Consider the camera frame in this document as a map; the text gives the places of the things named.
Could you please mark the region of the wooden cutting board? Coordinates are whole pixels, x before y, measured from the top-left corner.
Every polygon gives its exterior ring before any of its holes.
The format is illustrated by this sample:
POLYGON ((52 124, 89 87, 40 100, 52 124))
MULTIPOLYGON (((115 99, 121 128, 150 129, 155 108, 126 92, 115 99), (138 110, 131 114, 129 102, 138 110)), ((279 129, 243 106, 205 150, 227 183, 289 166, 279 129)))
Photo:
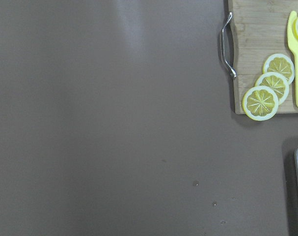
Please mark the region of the wooden cutting board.
POLYGON ((298 0, 227 0, 227 17, 219 33, 221 60, 234 88, 234 112, 243 114, 244 94, 263 72, 265 60, 287 45, 287 21, 298 13, 298 0))

